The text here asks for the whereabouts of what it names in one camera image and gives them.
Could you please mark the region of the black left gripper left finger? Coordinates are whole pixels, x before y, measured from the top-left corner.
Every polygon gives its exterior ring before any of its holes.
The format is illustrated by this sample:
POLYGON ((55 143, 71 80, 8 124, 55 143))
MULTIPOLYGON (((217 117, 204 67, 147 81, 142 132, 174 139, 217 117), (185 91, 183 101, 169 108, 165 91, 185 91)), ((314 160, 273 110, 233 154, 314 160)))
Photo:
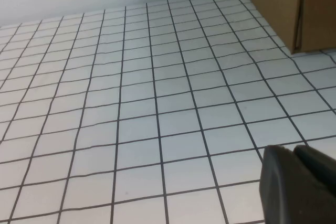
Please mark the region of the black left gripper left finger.
POLYGON ((265 148, 259 192, 265 223, 335 223, 335 196, 282 146, 265 148))

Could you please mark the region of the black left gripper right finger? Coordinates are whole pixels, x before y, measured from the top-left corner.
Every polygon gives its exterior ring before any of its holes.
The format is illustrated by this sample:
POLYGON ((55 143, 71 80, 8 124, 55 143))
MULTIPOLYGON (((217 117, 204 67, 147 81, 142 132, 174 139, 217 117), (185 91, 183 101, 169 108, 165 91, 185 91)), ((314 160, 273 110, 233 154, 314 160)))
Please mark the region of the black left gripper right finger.
POLYGON ((297 145, 293 153, 308 171, 335 196, 335 159, 305 145, 297 145))

